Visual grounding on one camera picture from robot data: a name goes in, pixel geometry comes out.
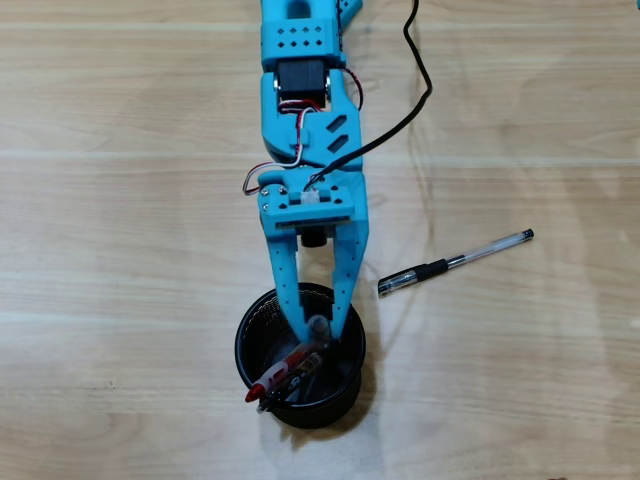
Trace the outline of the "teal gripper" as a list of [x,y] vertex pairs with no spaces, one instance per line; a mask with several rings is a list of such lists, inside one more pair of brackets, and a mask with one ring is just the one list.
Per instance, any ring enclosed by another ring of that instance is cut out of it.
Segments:
[[315,183],[310,167],[272,170],[258,177],[258,209],[269,251],[277,299],[284,318],[301,343],[310,329],[301,305],[296,262],[297,236],[333,231],[334,271],[331,332],[342,337],[364,259],[368,227],[336,227],[368,219],[364,175],[336,170]]

